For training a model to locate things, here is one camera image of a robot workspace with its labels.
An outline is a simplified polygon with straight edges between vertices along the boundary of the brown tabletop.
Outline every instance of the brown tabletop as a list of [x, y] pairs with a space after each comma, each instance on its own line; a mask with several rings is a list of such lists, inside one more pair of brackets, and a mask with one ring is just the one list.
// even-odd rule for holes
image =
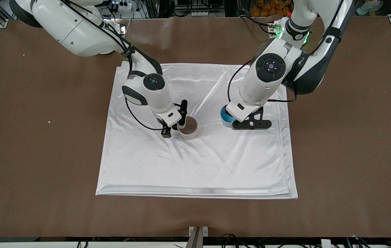
[[[308, 50], [321, 36], [313, 26]], [[161, 63], [240, 64], [267, 36], [242, 19], [134, 20]], [[118, 54], [80, 58], [44, 30], [0, 30], [0, 237], [391, 237], [391, 25], [352, 18], [321, 86], [289, 104], [297, 200], [95, 196]]]

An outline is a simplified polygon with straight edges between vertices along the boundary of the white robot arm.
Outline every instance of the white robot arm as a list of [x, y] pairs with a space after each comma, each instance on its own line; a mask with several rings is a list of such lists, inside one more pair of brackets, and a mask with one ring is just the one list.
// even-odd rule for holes
[[22, 21], [43, 27], [63, 47], [78, 56], [116, 51], [128, 58], [130, 72], [123, 83], [125, 98], [136, 105], [149, 105], [165, 127], [182, 119], [171, 100], [160, 64], [120, 35], [120, 25], [103, 20], [94, 6], [103, 0], [10, 0]]
[[[222, 110], [222, 119], [233, 122], [232, 128], [262, 108], [280, 84], [295, 94], [314, 91], [323, 80], [354, 10], [354, 0], [295, 0], [294, 3], [292, 16], [279, 22], [280, 38], [271, 38], [260, 46], [239, 91], [225, 107], [226, 111]], [[300, 48], [317, 14], [323, 19], [326, 31], [317, 49], [307, 54]], [[250, 124], [245, 129], [259, 129], [254, 122]]]

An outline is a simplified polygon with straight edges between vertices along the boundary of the sneaker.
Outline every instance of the sneaker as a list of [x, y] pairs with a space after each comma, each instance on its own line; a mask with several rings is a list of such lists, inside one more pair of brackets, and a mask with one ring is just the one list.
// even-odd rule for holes
[[363, 16], [367, 14], [369, 11], [378, 11], [382, 7], [382, 5], [384, 5], [384, 1], [366, 0], [364, 5], [356, 9], [356, 14]]

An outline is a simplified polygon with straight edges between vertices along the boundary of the wire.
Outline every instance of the wire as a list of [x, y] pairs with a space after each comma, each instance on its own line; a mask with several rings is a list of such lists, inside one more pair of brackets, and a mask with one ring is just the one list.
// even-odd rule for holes
[[[136, 3], [136, 11], [139, 10], [140, 16], [141, 16], [143, 19], [146, 19], [146, 18], [147, 18], [147, 15], [145, 14], [144, 7], [143, 7], [141, 4], [139, 4], [139, 0], [135, 1], [135, 3]], [[140, 8], [142, 8], [142, 11], [144, 12], [145, 17], [142, 15], [142, 12], [140, 12]]]
[[217, 14], [216, 14], [216, 12], [214, 11], [214, 8], [212, 7], [212, 5], [211, 5], [211, 9], [212, 9], [212, 12], [214, 13], [214, 15], [215, 15], [216, 17], [218, 17]]
[[105, 5], [108, 9], [108, 11], [110, 11], [110, 14], [113, 15], [113, 18], [116, 19], [116, 16], [114, 16], [114, 13], [112, 12], [112, 10], [110, 9], [110, 7], [108, 5]]
[[[75, 8], [73, 8], [71, 4], [77, 6], [78, 8], [96, 16], [95, 14], [93, 14], [93, 12], [91, 12], [90, 10], [82, 7], [81, 5], [78, 5], [76, 3], [73, 3], [71, 2], [70, 0], [60, 0], [62, 3], [66, 4], [71, 10], [73, 10], [75, 13], [77, 13], [80, 17], [84, 18], [87, 22], [89, 22], [90, 24], [92, 24], [93, 26], [95, 26], [97, 29], [101, 30], [103, 33], [105, 33], [107, 36], [109, 36], [111, 39], [114, 40], [114, 42], [116, 42], [123, 50], [123, 52], [126, 52], [127, 51], [127, 47], [125, 46], [125, 43], [127, 44], [130, 44], [127, 40], [125, 40], [122, 35], [118, 34], [117, 31], [115, 30], [115, 28], [112, 26], [112, 25], [107, 25], [108, 27], [112, 28], [112, 30], [109, 30], [110, 32], [112, 32], [115, 36], [119, 37], [120, 40], [117, 40], [114, 36], [112, 36], [111, 34], [107, 33], [105, 30], [103, 30], [103, 28], [99, 27], [98, 25], [96, 25], [94, 22], [92, 22], [90, 19], [86, 18], [84, 15], [82, 15], [81, 13], [79, 13], [78, 10], [76, 10]], [[129, 65], [130, 65], [130, 71], [133, 69], [133, 61], [131, 60], [131, 56], [128, 56], [128, 62], [129, 62]]]
[[175, 14], [175, 16], [178, 16], [178, 17], [185, 17], [187, 16], [189, 13], [191, 13], [192, 11], [192, 0], [187, 0], [188, 1], [188, 5], [186, 6], [186, 11], [184, 14]]
[[[341, 9], [342, 3], [343, 3], [343, 1], [341, 1], [341, 2], [339, 3], [338, 8], [336, 9], [335, 15], [334, 15], [334, 17], [332, 18], [332, 21], [330, 22], [329, 27], [331, 27], [331, 26], [333, 25], [333, 23], [335, 22], [336, 16], [338, 15], [339, 10]], [[327, 35], [326, 35], [326, 32], [324, 31], [323, 36], [321, 36], [321, 40], [320, 40], [319, 43], [318, 43], [318, 46], [315, 47], [315, 49], [314, 49], [310, 54], [313, 55], [313, 54], [319, 49], [319, 47], [320, 47], [321, 44], [323, 43], [324, 38], [325, 38], [326, 36], [327, 36]]]
[[206, 4], [205, 3], [205, 0], [202, 0], [202, 4], [205, 6], [205, 7], [208, 7], [208, 8], [219, 8], [223, 5], [223, 3], [220, 3], [220, 4]]
[[[76, 246], [76, 248], [79, 248], [80, 245], [81, 245], [81, 240], [78, 241], [78, 245]], [[87, 246], [88, 246], [88, 241], [86, 240], [84, 248], [87, 248]]]
[[241, 17], [241, 18], [246, 17], [247, 19], [251, 20], [253, 23], [258, 24], [258, 26], [260, 27], [260, 29], [263, 30], [263, 32], [265, 32], [265, 33], [272, 34], [272, 35], [276, 35], [276, 34], [277, 34], [277, 33], [269, 32], [269, 31], [265, 30], [265, 29], [263, 28], [263, 26], [269, 27], [271, 24], [259, 22], [258, 19], [257, 19], [256, 17], [255, 17], [255, 20], [252, 19], [252, 18], [250, 18], [250, 17], [247, 16], [247, 15], [244, 15], [244, 14], [242, 14], [242, 15], [239, 16], [239, 17]]
[[231, 89], [231, 83], [232, 83], [232, 80], [234, 79], [235, 75], [237, 75], [237, 73], [243, 69], [243, 67], [245, 67], [248, 63], [250, 63], [252, 60], [250, 61], [247, 61], [244, 65], [242, 65], [240, 68], [238, 68], [238, 70], [234, 73], [234, 75], [232, 75], [231, 79], [229, 80], [229, 83], [228, 83], [228, 101], [231, 102], [231, 96], [229, 94], [229, 91]]
[[351, 246], [351, 244], [350, 244], [350, 241], [348, 240], [348, 238], [346, 237], [346, 239], [347, 239], [347, 244], [348, 244], [348, 247], [350, 247], [350, 248], [353, 248], [352, 246]]
[[268, 33], [268, 34], [272, 34], [272, 35], [276, 35], [277, 33], [274, 33], [274, 32], [269, 32], [267, 30], [265, 30], [262, 25], [261, 25], [261, 22], [257, 21], [257, 18], [255, 17], [255, 22], [258, 24], [258, 27], [260, 27], [261, 30], [263, 30], [263, 32], [265, 33]]
[[362, 243], [364, 243], [365, 246], [367, 246], [367, 248], [371, 248], [367, 242], [365, 242], [365, 240], [363, 240], [362, 238], [359, 238], [359, 240], [361, 240]]
[[241, 18], [246, 17], [247, 19], [251, 20], [252, 22], [258, 23], [259, 25], [266, 26], [266, 27], [269, 27], [271, 25], [271, 24], [268, 24], [268, 23], [259, 22], [259, 21], [257, 21], [257, 18], [255, 18], [255, 20], [254, 20], [251, 17], [249, 17], [247, 15], [244, 15], [244, 14], [242, 14], [241, 16], [238, 16], [238, 17], [241, 17]]
[[137, 4], [137, 7], [138, 7], [138, 8], [139, 8], [139, 6], [140, 6], [140, 8], [142, 8], [142, 12], [144, 13], [144, 16], [145, 16], [145, 17], [142, 16], [142, 13], [140, 13], [140, 16], [142, 16], [142, 18], [148, 19], [147, 13], [145, 12], [145, 9], [144, 9], [144, 5], [141, 4], [141, 3], [139, 3], [139, 0], [137, 0], [136, 4]]
[[131, 111], [130, 109], [130, 106], [128, 105], [128, 100], [125, 98], [125, 104], [127, 105], [127, 108], [128, 108], [128, 111], [130, 112], [130, 114], [133, 116], [133, 118], [139, 122], [139, 124], [141, 124], [143, 127], [147, 128], [147, 129], [150, 129], [150, 130], [153, 130], [153, 131], [162, 131], [162, 130], [165, 130], [166, 128], [163, 127], [163, 128], [151, 128], [151, 127], [147, 127], [145, 126], [142, 122], [139, 121], [139, 119], [136, 118], [136, 116], [133, 114], [133, 112]]
[[146, 4], [143, 0], [140, 0], [147, 8], [149, 8], [150, 10], [152, 10], [154, 13], [157, 13], [157, 15], [160, 17], [160, 14], [157, 10], [151, 8], [150, 6], [148, 6], [148, 4]]

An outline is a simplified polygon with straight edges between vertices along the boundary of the white sheet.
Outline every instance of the white sheet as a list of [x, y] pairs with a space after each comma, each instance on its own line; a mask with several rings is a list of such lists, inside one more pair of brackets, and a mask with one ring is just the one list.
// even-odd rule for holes
[[[238, 131], [223, 126], [220, 109], [228, 103], [227, 85], [239, 65], [163, 64], [175, 103], [188, 100], [199, 123], [193, 140], [172, 130], [172, 138], [140, 126], [121, 91], [128, 63], [116, 70], [109, 104], [96, 195], [170, 196], [227, 199], [296, 199], [288, 108], [267, 103], [267, 130]], [[235, 94], [249, 67], [234, 78]], [[274, 99], [286, 99], [281, 86]], [[145, 125], [161, 128], [148, 106], [130, 104]]]

